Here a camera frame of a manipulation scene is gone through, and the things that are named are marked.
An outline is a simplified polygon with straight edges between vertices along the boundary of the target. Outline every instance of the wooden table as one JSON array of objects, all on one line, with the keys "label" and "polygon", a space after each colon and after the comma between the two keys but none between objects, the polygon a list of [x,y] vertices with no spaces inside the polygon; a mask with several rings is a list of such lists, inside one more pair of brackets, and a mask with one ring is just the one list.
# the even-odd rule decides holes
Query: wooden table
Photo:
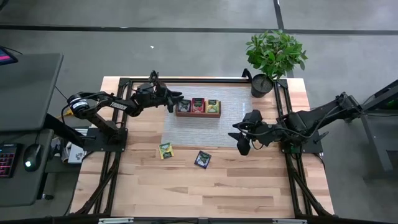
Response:
[{"label": "wooden table", "polygon": [[[104,77],[101,91],[116,93],[119,78]],[[303,79],[288,78],[287,82],[293,110],[309,110]],[[167,85],[171,90],[175,85],[215,88],[239,85],[250,88],[248,84],[226,83]],[[251,101],[253,108],[261,111],[264,121],[276,123],[277,111],[273,90],[265,97],[251,98]],[[112,112],[112,108],[103,108],[99,114],[111,120]],[[235,147],[173,144],[175,156],[160,160],[158,146],[164,132],[165,115],[165,108],[148,108],[140,116],[127,119],[127,149],[121,158],[112,216],[294,217],[285,158],[278,143],[258,151],[251,149],[246,157],[241,156]],[[199,150],[212,155],[206,170],[193,164]],[[103,157],[103,152],[95,152],[83,161],[71,212],[77,211],[97,187]],[[328,184],[320,160],[311,154],[304,154],[302,159],[308,188],[325,209],[333,213]],[[300,208],[304,210],[301,191],[298,191],[298,195]],[[106,191],[103,198],[102,208],[107,199]]]}]

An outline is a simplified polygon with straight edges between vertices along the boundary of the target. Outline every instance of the gray floor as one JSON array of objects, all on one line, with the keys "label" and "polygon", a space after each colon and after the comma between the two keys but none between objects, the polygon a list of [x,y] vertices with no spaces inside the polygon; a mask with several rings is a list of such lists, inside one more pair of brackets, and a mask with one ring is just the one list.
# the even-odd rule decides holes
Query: gray floor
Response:
[{"label": "gray floor", "polygon": [[[287,29],[397,30],[395,0],[280,0]],[[118,27],[277,28],[271,0],[11,0],[0,22]],[[65,55],[58,87],[64,94],[97,91],[105,75],[238,77],[250,68],[244,54],[252,34],[202,32],[50,32],[0,30],[0,44],[25,54]],[[396,35],[296,35],[307,49],[304,78],[311,107],[346,91],[358,101],[397,79]],[[54,93],[50,112],[65,100]],[[69,124],[81,124],[69,120]],[[398,187],[393,182],[364,182],[377,160],[362,123],[335,122],[322,129],[326,175],[333,206],[345,218],[398,222]],[[58,183],[76,178],[59,176]],[[0,209],[1,219],[61,215],[72,187],[49,184],[60,200],[31,207]]]}]

